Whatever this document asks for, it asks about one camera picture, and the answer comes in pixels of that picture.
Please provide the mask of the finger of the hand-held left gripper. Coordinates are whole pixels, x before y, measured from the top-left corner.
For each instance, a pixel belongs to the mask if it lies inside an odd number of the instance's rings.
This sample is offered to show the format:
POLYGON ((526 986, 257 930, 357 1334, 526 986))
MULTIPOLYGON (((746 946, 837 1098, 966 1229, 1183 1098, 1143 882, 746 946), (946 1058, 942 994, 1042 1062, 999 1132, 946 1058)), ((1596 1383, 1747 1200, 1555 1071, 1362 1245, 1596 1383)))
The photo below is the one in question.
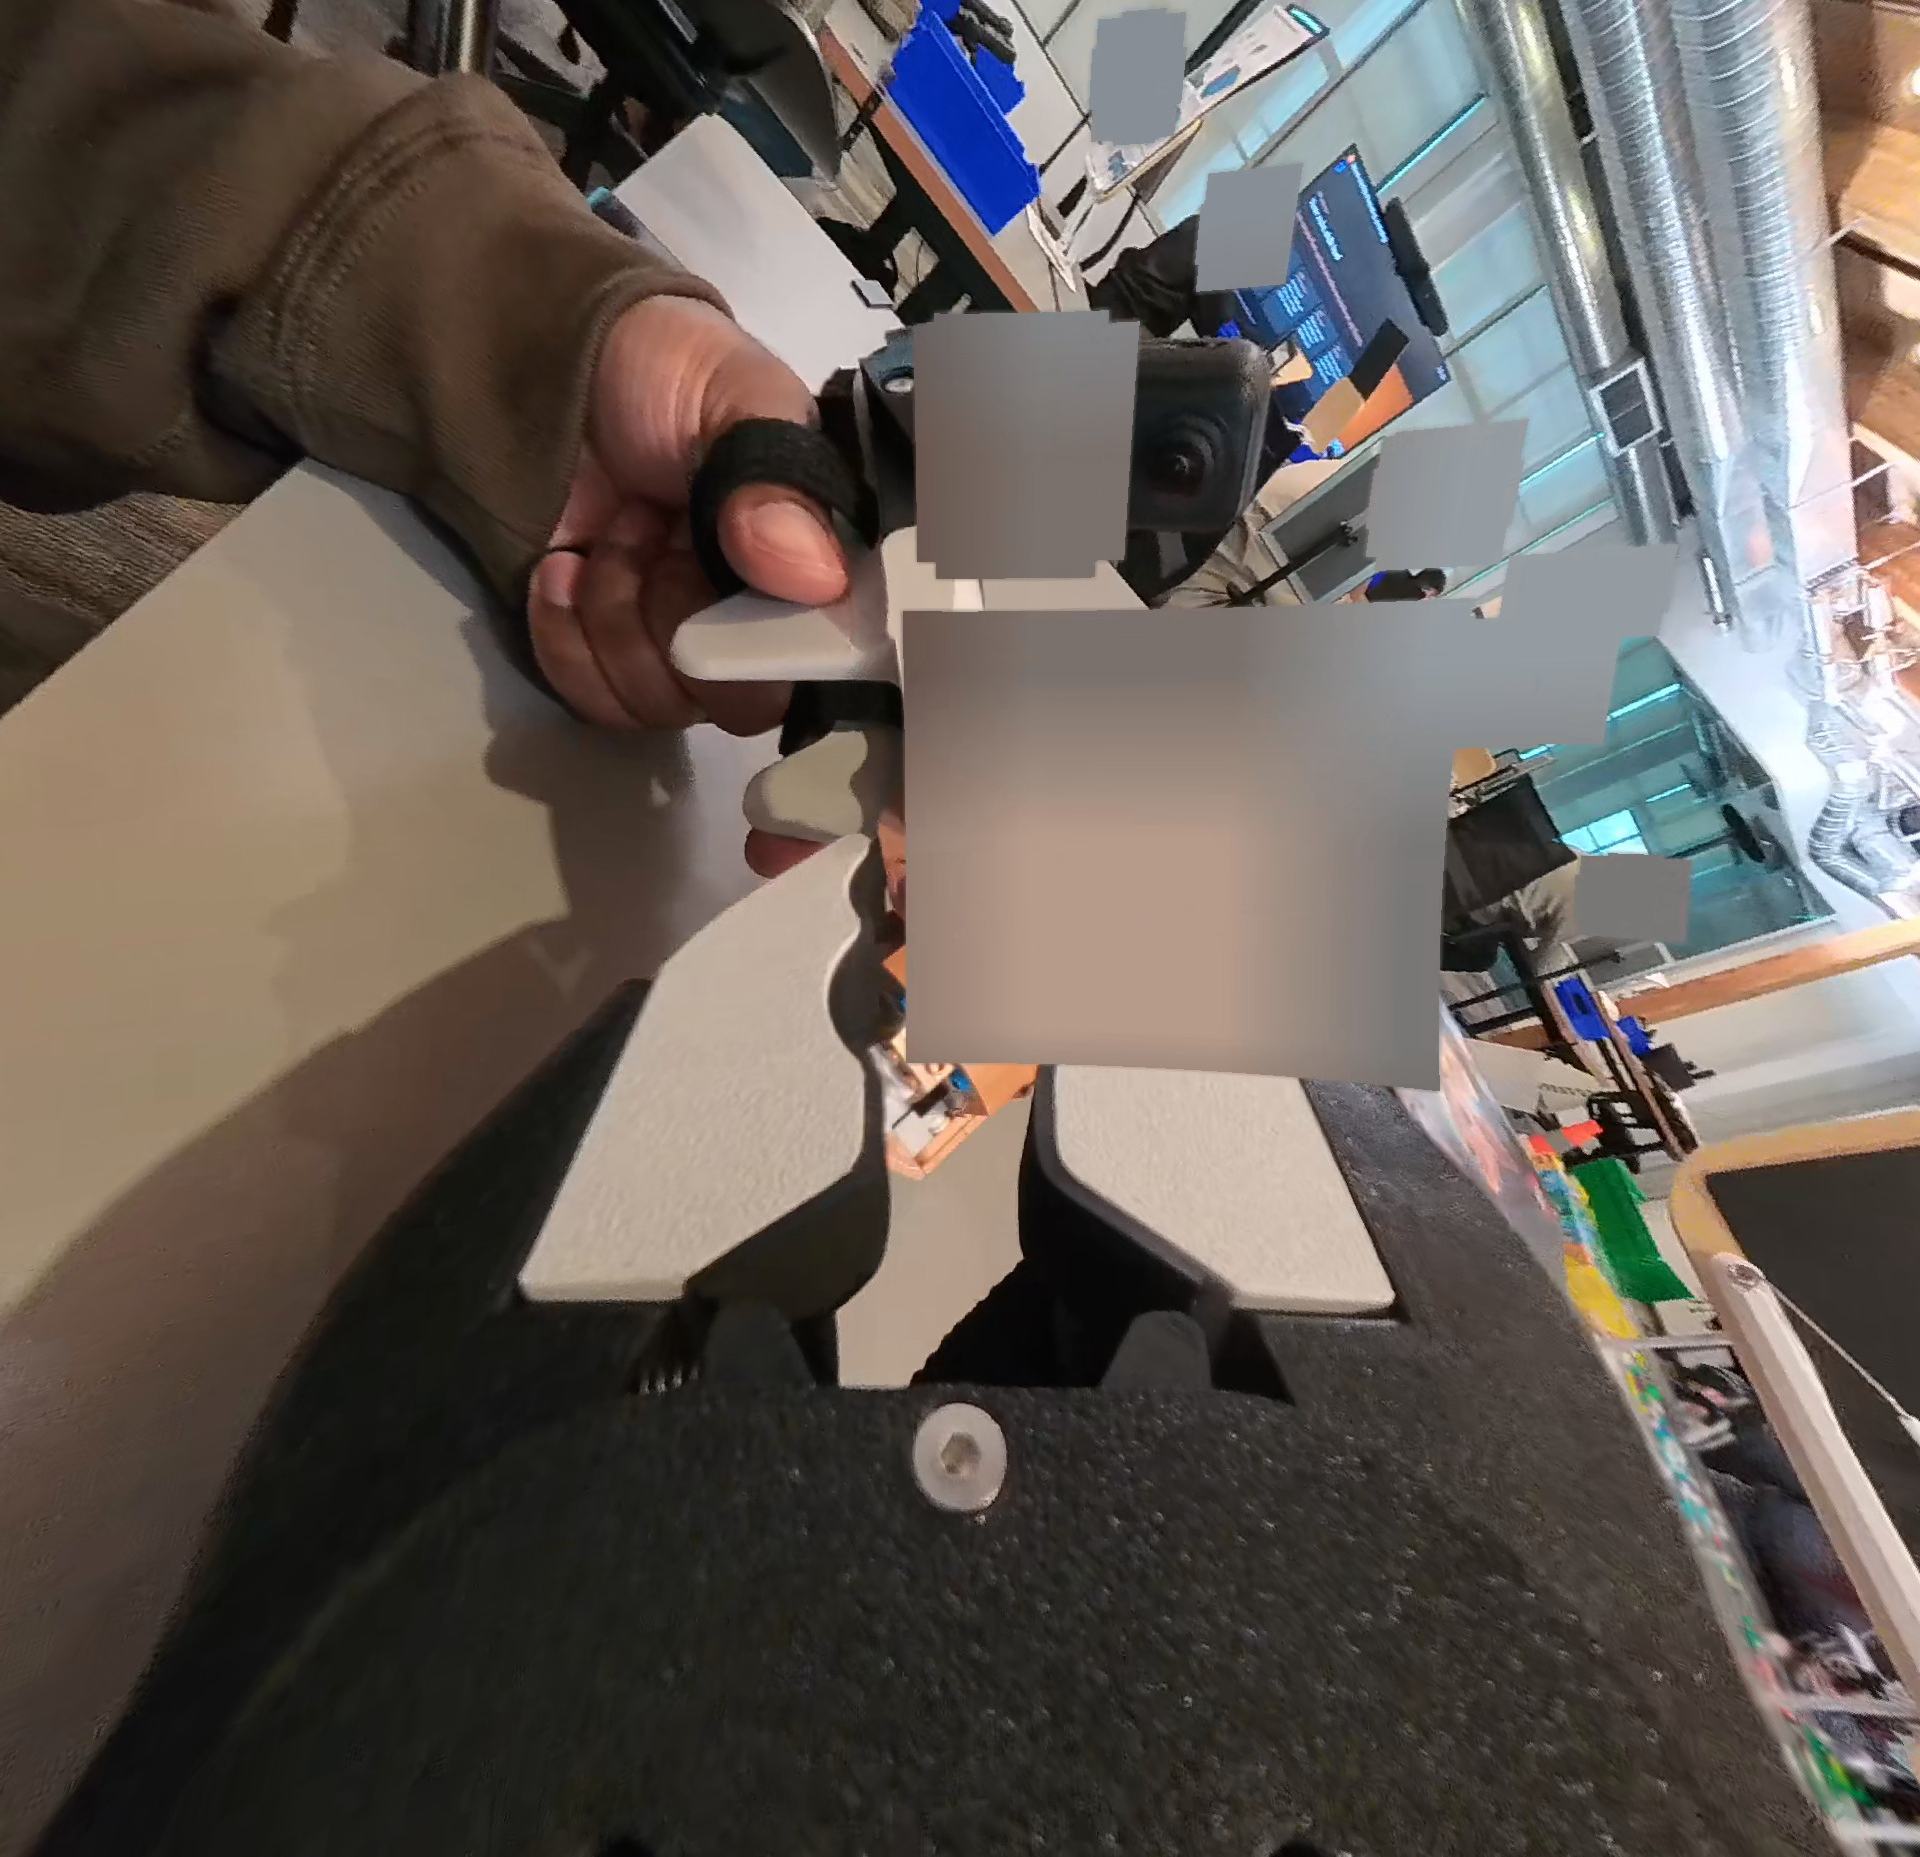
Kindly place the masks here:
POLYGON ((908 534, 889 534, 851 564, 848 589, 824 608, 741 590, 677 625, 670 661, 707 685, 900 685, 892 568, 908 534))

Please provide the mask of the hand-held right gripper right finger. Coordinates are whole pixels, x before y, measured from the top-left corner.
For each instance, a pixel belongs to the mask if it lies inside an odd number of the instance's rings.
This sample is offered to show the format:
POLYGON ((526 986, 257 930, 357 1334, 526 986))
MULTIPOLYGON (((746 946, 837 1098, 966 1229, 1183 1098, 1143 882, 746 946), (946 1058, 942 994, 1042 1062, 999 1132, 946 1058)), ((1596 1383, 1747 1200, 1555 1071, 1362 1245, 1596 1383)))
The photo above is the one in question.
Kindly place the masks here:
POLYGON ((1260 1316, 1388 1316, 1396 1289, 1293 1077, 1047 1071, 1028 1115, 1028 1241, 1112 1245, 1117 1270, 1260 1316))

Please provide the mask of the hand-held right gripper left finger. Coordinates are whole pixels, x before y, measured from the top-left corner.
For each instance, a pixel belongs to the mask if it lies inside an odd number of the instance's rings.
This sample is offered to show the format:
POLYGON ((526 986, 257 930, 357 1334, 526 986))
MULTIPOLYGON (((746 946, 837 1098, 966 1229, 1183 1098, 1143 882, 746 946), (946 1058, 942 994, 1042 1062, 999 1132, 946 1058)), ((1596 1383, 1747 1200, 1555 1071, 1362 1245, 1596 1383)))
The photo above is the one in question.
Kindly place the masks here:
POLYGON ((874 1282, 882 899, 879 848, 851 835, 660 967, 520 1270, 531 1304, 834 1313, 874 1282))

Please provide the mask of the brown brick assembly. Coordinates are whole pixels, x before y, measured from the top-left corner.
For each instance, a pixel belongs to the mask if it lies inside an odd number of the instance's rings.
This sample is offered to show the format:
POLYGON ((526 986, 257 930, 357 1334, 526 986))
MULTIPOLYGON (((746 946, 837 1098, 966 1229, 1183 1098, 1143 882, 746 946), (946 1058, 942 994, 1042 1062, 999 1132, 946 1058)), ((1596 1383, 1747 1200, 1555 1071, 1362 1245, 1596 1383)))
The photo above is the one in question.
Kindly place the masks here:
POLYGON ((904 1030, 877 1045, 885 1160, 904 1181, 923 1181, 999 1109, 1034 1093, 1040 1070, 1021 1064, 911 1064, 904 1030))

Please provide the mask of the grey desk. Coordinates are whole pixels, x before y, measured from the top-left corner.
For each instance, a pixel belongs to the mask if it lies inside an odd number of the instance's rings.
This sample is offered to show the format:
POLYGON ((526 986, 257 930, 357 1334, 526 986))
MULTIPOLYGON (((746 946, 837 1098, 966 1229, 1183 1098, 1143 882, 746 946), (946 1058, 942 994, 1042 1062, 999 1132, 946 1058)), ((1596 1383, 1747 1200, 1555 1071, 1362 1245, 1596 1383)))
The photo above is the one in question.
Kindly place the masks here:
POLYGON ((753 882, 771 738, 621 741, 297 469, 2 722, 2 1652, 160 1623, 368 1232, 753 882))

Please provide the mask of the person's left hand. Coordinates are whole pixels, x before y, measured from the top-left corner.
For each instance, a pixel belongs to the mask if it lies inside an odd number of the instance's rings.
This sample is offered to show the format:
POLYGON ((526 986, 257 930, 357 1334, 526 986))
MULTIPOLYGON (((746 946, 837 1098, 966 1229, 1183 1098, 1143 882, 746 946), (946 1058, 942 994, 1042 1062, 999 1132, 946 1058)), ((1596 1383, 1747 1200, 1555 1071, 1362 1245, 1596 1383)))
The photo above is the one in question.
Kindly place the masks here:
POLYGON ((526 600, 537 667, 580 718, 622 734, 781 727, 787 685, 709 685, 670 665, 679 624, 716 601, 688 537, 688 485, 707 446, 749 419, 818 423, 805 383, 730 317, 655 298, 611 325, 586 450, 526 600))

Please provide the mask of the black computer monitor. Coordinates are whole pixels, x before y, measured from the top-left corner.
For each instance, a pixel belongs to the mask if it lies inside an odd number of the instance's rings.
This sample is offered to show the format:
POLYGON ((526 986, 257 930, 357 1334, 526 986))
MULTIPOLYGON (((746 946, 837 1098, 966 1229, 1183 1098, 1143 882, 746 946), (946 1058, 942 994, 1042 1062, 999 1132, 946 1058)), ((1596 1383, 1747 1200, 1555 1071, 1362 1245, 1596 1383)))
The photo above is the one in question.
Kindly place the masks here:
POLYGON ((1282 390, 1293 425, 1338 381, 1362 392, 1332 454, 1361 450, 1450 383, 1446 313, 1430 266, 1406 209, 1378 197, 1358 148, 1306 182, 1290 275, 1285 285, 1240 292, 1234 329, 1306 359, 1308 375, 1282 390))

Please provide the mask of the green plastic pack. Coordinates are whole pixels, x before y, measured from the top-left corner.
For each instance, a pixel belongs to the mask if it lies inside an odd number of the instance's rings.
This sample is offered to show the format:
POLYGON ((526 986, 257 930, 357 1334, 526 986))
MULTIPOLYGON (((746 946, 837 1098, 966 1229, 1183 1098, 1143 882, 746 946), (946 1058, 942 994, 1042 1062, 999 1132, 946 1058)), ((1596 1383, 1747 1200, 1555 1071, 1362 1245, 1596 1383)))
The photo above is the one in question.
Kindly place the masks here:
POLYGON ((1609 1283, 1630 1304, 1660 1308, 1695 1301, 1692 1286, 1667 1266, 1646 1223, 1638 1179, 1618 1160, 1570 1161, 1595 1229, 1609 1283))

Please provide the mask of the stack of blue bins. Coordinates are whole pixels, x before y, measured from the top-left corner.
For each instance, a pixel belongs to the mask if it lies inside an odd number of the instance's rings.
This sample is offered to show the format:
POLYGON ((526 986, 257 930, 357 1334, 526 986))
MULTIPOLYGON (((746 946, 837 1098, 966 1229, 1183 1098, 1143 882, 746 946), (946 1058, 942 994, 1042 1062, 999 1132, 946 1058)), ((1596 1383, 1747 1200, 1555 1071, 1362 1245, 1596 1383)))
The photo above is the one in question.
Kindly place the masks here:
POLYGON ((1034 204, 1040 173, 1008 124, 1026 95, 1011 19, 985 0, 919 0, 886 90, 985 235, 1034 204))

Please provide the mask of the black board with wooden edge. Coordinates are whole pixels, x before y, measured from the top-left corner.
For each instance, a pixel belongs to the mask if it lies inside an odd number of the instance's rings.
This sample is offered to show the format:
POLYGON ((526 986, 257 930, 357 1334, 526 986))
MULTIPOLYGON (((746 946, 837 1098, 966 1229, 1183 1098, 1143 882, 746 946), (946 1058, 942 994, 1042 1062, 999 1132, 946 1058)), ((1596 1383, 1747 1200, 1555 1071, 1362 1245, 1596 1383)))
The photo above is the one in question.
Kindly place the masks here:
POLYGON ((1709 1453, 1773 1623, 1918 1687, 1918 1102, 1695 1115, 1667 1188, 1747 1403, 1709 1453))

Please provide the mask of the black office chair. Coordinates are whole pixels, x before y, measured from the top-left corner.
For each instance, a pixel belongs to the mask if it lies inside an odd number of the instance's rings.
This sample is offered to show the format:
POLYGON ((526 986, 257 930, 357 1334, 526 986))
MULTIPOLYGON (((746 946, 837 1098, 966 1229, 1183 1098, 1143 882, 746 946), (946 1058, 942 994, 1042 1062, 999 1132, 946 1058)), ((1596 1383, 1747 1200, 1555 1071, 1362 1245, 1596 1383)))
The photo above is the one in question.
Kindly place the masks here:
POLYGON ((683 125, 762 106, 795 144, 798 175, 841 173, 832 76, 798 0, 548 0, 598 61, 602 75, 571 106, 562 175, 591 192, 647 164, 683 125))

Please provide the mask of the silver ventilation duct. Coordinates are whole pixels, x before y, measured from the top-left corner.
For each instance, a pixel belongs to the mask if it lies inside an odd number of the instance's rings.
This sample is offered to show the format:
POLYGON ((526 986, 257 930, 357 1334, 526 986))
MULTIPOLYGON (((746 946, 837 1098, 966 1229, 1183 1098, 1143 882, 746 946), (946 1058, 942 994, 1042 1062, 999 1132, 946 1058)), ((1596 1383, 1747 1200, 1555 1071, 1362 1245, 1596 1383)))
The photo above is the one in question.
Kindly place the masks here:
POLYGON ((1456 0, 1595 404, 1646 390, 1690 576, 1663 628, 1841 911, 1918 918, 1918 639, 1861 555, 1805 0, 1456 0))

